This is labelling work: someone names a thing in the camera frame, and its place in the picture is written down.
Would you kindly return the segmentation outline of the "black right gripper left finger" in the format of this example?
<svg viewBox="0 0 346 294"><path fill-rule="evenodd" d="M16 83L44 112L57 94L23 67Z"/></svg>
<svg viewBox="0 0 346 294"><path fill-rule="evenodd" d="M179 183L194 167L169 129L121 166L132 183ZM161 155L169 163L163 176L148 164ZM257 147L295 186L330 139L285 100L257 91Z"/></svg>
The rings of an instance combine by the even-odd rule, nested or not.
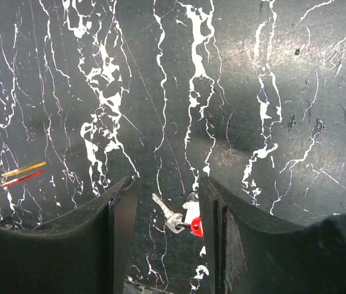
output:
<svg viewBox="0 0 346 294"><path fill-rule="evenodd" d="M0 227L0 293L122 293L138 179L32 230Z"/></svg>

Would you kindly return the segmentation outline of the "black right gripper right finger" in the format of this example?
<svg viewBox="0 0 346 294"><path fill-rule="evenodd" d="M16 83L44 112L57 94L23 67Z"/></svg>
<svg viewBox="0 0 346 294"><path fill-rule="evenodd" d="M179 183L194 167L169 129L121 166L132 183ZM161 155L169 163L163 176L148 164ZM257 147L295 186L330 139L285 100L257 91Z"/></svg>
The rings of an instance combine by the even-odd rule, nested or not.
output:
<svg viewBox="0 0 346 294"><path fill-rule="evenodd" d="M346 214L303 227L210 177L199 199L211 293L346 293Z"/></svg>

